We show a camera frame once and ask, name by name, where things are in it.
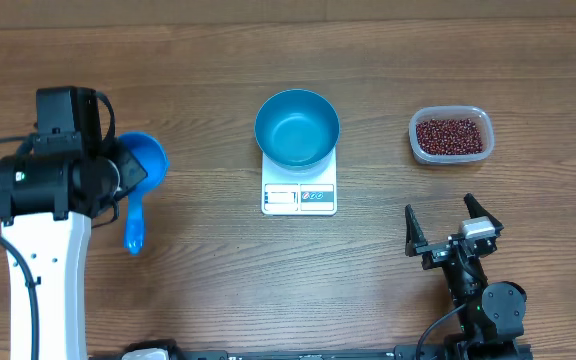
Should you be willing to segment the blue plastic measuring scoop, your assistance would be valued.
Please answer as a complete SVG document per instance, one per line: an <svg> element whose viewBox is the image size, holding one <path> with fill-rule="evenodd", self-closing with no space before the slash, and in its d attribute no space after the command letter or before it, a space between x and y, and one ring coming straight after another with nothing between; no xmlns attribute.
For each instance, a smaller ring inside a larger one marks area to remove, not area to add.
<svg viewBox="0 0 576 360"><path fill-rule="evenodd" d="M138 255L144 246L146 235L143 198L163 182L169 160L163 146L147 133L125 133L119 140L127 146L147 173L146 178L128 195L124 247L132 255Z"/></svg>

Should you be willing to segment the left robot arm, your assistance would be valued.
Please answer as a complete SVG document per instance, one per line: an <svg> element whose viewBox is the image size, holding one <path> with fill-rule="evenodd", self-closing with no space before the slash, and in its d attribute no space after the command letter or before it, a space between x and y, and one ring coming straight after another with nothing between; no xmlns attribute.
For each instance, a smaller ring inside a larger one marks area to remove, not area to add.
<svg viewBox="0 0 576 360"><path fill-rule="evenodd" d="M147 177L101 129L108 98L75 86L36 93L37 131L0 160L1 236L8 252L10 356L85 359L84 273L95 217Z"/></svg>

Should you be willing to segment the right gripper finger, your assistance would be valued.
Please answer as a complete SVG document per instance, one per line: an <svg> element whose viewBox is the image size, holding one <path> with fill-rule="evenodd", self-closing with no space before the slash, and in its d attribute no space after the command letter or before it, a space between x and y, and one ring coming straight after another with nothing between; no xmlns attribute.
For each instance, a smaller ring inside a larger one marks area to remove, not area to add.
<svg viewBox="0 0 576 360"><path fill-rule="evenodd" d="M496 231L502 231L504 229L504 225L497 220L493 215L491 215L474 197L472 193L467 193L464 196L464 203L468 209L469 215L471 219L479 218L479 217L487 217L489 221L492 223L493 227Z"/></svg>
<svg viewBox="0 0 576 360"><path fill-rule="evenodd" d="M410 204L405 207L406 242L405 254L417 256L418 249L427 245L427 240Z"/></svg>

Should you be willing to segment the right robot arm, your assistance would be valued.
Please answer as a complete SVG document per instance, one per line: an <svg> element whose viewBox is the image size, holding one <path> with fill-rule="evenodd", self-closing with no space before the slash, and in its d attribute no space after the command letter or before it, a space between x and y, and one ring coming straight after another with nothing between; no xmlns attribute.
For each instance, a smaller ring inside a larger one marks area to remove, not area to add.
<svg viewBox="0 0 576 360"><path fill-rule="evenodd" d="M413 347L395 354L415 359L530 359L520 345L527 294L514 282L490 283L481 259L497 250L504 225L473 196L464 196L469 218L442 243L426 239L413 208L405 207L408 257L422 258L422 268L443 271L454 309L433 322Z"/></svg>

